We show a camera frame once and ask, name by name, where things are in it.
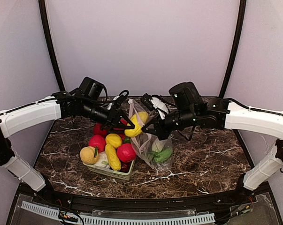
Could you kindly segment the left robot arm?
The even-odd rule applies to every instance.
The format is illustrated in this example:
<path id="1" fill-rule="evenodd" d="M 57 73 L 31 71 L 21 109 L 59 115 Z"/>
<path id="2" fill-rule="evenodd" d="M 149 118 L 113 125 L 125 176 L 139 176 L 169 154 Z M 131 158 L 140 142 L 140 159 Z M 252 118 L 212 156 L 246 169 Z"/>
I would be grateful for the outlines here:
<path id="1" fill-rule="evenodd" d="M 85 77 L 78 88 L 67 92 L 59 91 L 26 105 L 0 111 L 0 166 L 6 168 L 18 180 L 39 192 L 46 187 L 45 178 L 12 149 L 9 138 L 23 130 L 48 121 L 71 116 L 81 116 L 102 125 L 102 129 L 134 128 L 121 105 L 129 95 L 123 90 L 114 100 L 100 101 L 98 98 L 105 85 Z"/>

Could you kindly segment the red toy apple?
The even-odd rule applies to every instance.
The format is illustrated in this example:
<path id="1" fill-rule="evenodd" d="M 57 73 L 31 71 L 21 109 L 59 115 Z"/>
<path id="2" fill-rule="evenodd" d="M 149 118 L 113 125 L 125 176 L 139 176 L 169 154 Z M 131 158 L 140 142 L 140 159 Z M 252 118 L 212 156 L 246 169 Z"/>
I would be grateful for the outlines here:
<path id="1" fill-rule="evenodd" d="M 130 143 L 125 143 L 121 145 L 117 151 L 117 156 L 121 162 L 129 163 L 136 158 L 136 153 Z"/>

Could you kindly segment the white toy bitter gourd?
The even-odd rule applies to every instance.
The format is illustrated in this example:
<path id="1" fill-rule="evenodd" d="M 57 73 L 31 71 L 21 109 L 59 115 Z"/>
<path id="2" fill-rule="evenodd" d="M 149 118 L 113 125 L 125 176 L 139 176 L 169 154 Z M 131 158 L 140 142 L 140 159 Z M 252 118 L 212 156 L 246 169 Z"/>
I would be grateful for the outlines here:
<path id="1" fill-rule="evenodd" d="M 156 153 L 161 152 L 163 150 L 166 142 L 167 142 L 167 140 L 155 139 L 154 142 L 152 143 L 152 151 L 156 152 Z"/>

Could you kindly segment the green toy bitter gourd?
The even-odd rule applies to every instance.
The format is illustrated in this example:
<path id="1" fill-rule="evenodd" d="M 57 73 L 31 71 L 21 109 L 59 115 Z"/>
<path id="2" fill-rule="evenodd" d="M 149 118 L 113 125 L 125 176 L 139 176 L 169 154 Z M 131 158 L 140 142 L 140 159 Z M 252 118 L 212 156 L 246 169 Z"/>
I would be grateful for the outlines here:
<path id="1" fill-rule="evenodd" d="M 153 161 L 155 163 L 164 163 L 172 156 L 172 149 L 164 149 L 160 152 L 152 151 L 151 155 L 153 156 Z"/>

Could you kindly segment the clear dotted zip bag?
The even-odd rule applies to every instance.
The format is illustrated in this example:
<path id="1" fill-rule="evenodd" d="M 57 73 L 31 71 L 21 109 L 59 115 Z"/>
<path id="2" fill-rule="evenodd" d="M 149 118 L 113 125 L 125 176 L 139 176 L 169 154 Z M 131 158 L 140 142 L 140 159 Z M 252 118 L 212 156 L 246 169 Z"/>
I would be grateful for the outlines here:
<path id="1" fill-rule="evenodd" d="M 147 112 L 136 100 L 129 99 L 129 118 L 134 114 L 138 115 L 138 112 L 144 111 Z M 142 124 L 142 122 L 138 119 L 139 124 L 143 127 L 145 124 Z M 157 139 L 156 136 L 147 134 L 142 132 L 140 135 L 136 137 L 132 137 L 131 144 L 137 154 L 138 157 L 140 157 L 146 164 L 148 164 L 152 169 L 154 169 L 156 172 L 165 172 L 169 171 L 172 168 L 173 164 L 173 152 L 172 156 L 165 161 L 164 163 L 155 163 L 153 161 L 153 156 L 151 155 L 152 152 L 152 143 L 155 139 Z M 164 145 L 164 149 L 173 149 L 172 141 L 170 138 L 166 139 L 167 142 Z"/>

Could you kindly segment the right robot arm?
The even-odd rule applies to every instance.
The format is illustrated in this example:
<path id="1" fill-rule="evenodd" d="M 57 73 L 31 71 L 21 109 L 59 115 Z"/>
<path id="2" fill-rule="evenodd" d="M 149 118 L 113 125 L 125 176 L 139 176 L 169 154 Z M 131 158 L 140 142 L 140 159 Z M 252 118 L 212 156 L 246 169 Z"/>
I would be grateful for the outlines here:
<path id="1" fill-rule="evenodd" d="M 277 138 L 271 151 L 241 177 L 237 186 L 239 191 L 254 191 L 283 168 L 283 111 L 246 106 L 232 98 L 212 98 L 205 103 L 192 82 L 177 84 L 169 93 L 176 111 L 163 119 L 159 116 L 152 118 L 142 127 L 143 132 L 165 140 L 172 131 L 199 126 L 219 130 L 245 130 Z"/>

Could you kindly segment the tan toy potato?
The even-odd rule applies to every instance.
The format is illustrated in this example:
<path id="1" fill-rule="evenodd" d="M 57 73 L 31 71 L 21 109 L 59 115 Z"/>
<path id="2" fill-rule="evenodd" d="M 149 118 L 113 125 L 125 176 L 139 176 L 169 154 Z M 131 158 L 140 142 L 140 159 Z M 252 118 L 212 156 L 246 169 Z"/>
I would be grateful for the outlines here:
<path id="1" fill-rule="evenodd" d="M 80 151 L 81 161 L 88 165 L 93 165 L 99 160 L 99 152 L 97 147 L 84 147 Z"/>

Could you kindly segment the yellow toy mango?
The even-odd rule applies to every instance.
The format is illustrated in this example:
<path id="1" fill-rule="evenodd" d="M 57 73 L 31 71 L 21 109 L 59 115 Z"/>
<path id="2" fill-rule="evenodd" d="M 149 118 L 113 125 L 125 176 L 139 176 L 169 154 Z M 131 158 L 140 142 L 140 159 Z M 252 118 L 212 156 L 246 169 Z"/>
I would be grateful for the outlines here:
<path id="1" fill-rule="evenodd" d="M 134 129 L 126 129 L 124 131 L 124 134 L 127 137 L 130 137 L 130 138 L 140 135 L 142 133 L 142 126 L 139 124 L 138 119 L 142 122 L 142 124 L 145 124 L 147 122 L 148 118 L 149 118 L 149 114 L 147 112 L 144 112 L 144 111 L 138 112 L 138 115 L 134 114 L 131 117 L 130 120 L 135 125 L 135 128 Z"/>

